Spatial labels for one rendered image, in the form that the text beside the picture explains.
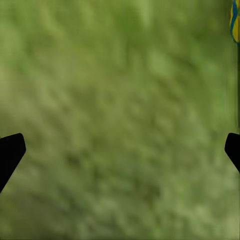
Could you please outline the easter egg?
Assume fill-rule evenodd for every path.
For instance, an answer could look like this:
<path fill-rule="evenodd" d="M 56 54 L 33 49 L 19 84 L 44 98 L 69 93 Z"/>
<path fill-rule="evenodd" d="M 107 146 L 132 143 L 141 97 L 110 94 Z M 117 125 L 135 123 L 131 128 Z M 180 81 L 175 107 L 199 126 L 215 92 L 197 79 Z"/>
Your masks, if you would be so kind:
<path fill-rule="evenodd" d="M 234 0 L 230 11 L 230 32 L 236 45 L 240 48 L 240 0 Z"/>

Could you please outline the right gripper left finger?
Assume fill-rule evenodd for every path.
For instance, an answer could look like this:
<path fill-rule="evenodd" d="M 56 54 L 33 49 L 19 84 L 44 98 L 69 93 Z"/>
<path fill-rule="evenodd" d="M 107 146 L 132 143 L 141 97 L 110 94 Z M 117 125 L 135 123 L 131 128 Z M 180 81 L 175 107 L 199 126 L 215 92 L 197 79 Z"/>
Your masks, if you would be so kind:
<path fill-rule="evenodd" d="M 21 133 L 0 138 L 0 194 L 26 152 Z"/>

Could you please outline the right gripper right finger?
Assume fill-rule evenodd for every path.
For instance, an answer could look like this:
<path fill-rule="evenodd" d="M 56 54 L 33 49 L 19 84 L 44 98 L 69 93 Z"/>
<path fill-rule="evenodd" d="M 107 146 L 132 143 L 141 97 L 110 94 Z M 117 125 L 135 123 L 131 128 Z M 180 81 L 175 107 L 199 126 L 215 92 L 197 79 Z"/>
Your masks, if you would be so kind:
<path fill-rule="evenodd" d="M 237 170 L 240 172 L 240 135 L 229 133 L 224 149 Z"/>

